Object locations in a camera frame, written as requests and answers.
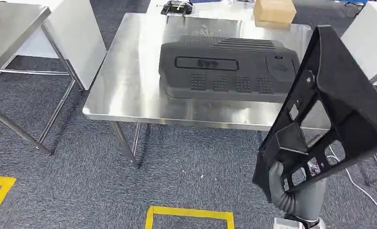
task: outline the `white cable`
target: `white cable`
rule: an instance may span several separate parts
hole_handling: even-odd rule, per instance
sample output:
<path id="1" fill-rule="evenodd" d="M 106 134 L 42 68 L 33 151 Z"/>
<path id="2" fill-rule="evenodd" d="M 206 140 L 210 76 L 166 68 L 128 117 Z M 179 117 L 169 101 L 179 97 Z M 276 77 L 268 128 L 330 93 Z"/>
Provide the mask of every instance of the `white cable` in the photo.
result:
<path id="1" fill-rule="evenodd" d="M 329 156 L 326 156 L 326 157 L 327 157 L 327 158 L 334 158 L 336 161 L 340 162 L 339 158 L 337 158 L 335 152 L 332 150 L 332 147 L 331 147 L 330 145 L 329 145 L 329 149 L 330 149 L 330 151 L 332 151 L 333 156 L 332 156 L 332 155 L 329 155 Z M 354 183 L 354 181 L 352 180 L 352 177 L 351 177 L 351 175 L 350 175 L 349 170 L 348 170 L 347 168 L 345 168 L 345 170 L 346 170 L 347 175 L 349 176 L 349 179 L 350 179 L 350 181 L 352 182 L 352 184 L 353 184 L 356 188 L 358 188 L 360 191 L 362 191 L 366 196 L 368 196 L 368 197 L 371 199 L 371 201 L 377 206 L 377 202 L 374 200 L 374 198 L 372 198 L 372 197 L 370 196 L 369 193 L 367 193 L 364 189 L 362 189 L 360 186 L 358 186 L 356 183 Z"/>
<path id="2" fill-rule="evenodd" d="M 177 10 L 180 9 L 180 6 L 183 5 L 183 3 L 186 3 L 186 2 L 185 2 L 185 1 L 182 1 L 182 2 L 179 4 L 179 6 L 177 7 Z"/>

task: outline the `black object on table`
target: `black object on table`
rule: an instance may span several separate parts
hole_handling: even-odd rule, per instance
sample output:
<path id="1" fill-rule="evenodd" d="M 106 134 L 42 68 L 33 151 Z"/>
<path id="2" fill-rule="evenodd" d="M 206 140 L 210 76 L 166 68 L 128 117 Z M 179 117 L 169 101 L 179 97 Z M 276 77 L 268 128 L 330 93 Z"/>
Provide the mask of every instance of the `black object on table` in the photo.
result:
<path id="1" fill-rule="evenodd" d="M 282 103 L 298 67 L 277 41 L 182 36 L 162 45 L 159 74 L 175 98 Z"/>
<path id="2" fill-rule="evenodd" d="M 193 11 L 193 3 L 190 1 L 168 1 L 164 6 L 160 14 L 167 15 L 168 13 L 179 13 L 183 16 L 191 14 Z"/>

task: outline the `rectangular slot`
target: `rectangular slot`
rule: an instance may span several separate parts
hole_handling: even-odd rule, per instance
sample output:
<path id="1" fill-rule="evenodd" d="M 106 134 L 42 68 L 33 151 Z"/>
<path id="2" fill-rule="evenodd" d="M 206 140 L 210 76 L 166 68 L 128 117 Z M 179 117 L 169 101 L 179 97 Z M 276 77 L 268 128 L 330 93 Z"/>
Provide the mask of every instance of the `rectangular slot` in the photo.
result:
<path id="1" fill-rule="evenodd" d="M 326 128 L 326 130 L 319 130 L 319 132 L 307 130 L 307 123 L 316 123 L 318 126 Z M 315 102 L 309 113 L 301 122 L 301 128 L 304 134 L 305 143 L 309 148 L 311 148 L 316 142 L 319 141 L 320 138 L 322 138 L 329 131 L 329 129 L 331 128 L 331 121 L 320 100 L 317 100 Z"/>
<path id="2" fill-rule="evenodd" d="M 293 104 L 293 106 L 291 107 L 291 110 L 290 110 L 290 117 L 293 121 L 295 121 L 295 118 L 298 116 L 298 109 L 297 109 L 297 106 L 295 104 Z"/>
<path id="3" fill-rule="evenodd" d="M 175 65 L 178 68 L 213 69 L 236 71 L 239 69 L 236 60 L 199 58 L 199 57 L 176 57 Z"/>

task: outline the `metal table top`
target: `metal table top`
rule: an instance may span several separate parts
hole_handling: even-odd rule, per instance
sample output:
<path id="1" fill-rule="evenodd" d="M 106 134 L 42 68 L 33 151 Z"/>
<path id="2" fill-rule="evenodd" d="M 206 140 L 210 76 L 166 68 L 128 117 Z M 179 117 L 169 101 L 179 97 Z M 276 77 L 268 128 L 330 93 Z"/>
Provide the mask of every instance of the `metal table top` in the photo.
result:
<path id="1" fill-rule="evenodd" d="M 125 14 L 83 113 L 89 119 L 269 130 L 282 104 L 170 98 L 159 87 L 159 54 L 164 42 L 181 35 L 281 41 L 300 60 L 312 35 L 307 25 L 286 30 L 255 27 L 254 21 Z M 315 111 L 303 127 L 327 129 Z"/>
<path id="2" fill-rule="evenodd" d="M 0 2 L 0 69 L 50 14 L 46 6 Z"/>

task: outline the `textured pattern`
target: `textured pattern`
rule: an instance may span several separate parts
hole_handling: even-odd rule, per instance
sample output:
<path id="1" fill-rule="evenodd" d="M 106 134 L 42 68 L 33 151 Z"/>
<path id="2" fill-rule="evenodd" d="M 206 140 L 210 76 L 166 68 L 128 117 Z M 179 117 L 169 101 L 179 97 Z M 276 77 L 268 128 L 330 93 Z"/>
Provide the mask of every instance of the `textured pattern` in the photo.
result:
<path id="1" fill-rule="evenodd" d="M 180 39 L 185 43 L 194 43 L 194 42 L 202 42 L 202 43 L 216 43 L 224 38 L 222 37 L 206 37 L 206 36 L 189 36 L 183 35 Z"/>
<path id="2" fill-rule="evenodd" d="M 228 79 L 226 75 L 218 75 L 214 79 L 214 90 L 217 92 L 227 92 L 228 91 Z"/>
<path id="3" fill-rule="evenodd" d="M 263 77 L 262 75 L 259 75 L 258 77 L 259 82 L 259 92 L 263 94 L 272 94 L 272 82 L 270 81 L 269 77 Z"/>
<path id="4" fill-rule="evenodd" d="M 145 12 L 148 1 L 91 3 L 109 47 L 124 13 Z M 342 4 L 319 4 L 297 5 L 297 22 L 332 23 L 344 31 L 353 19 Z M 60 69 L 54 60 L 22 57 L 12 66 Z M 68 83 L 68 77 L 3 74 L 0 109 L 38 136 Z M 46 140 L 55 149 L 51 157 L 0 123 L 0 176 L 17 178 L 0 206 L 0 229 L 141 229 L 150 205 L 231 211 L 237 229 L 270 229 L 273 218 L 283 215 L 251 183 L 256 150 L 266 132 L 144 125 L 137 148 L 141 167 L 133 169 L 109 123 L 83 116 L 86 98 L 87 93 L 72 91 Z M 121 127 L 132 141 L 135 125 Z M 377 177 L 371 159 L 350 170 L 361 185 Z M 364 188 L 377 200 L 377 186 Z M 329 178 L 322 218 L 333 229 L 377 229 L 377 208 L 345 172 Z M 155 216 L 154 228 L 225 225 L 216 219 Z"/>
<path id="5" fill-rule="evenodd" d="M 243 93 L 250 93 L 250 80 L 247 75 L 237 75 L 236 76 L 236 91 Z"/>
<path id="6" fill-rule="evenodd" d="M 190 81 L 192 90 L 205 91 L 204 73 L 192 73 Z"/>
<path id="7" fill-rule="evenodd" d="M 240 38 L 225 38 L 218 43 L 215 43 L 211 49 L 223 50 L 242 50 L 242 51 L 264 51 L 274 52 L 276 48 L 271 41 L 240 39 Z"/>

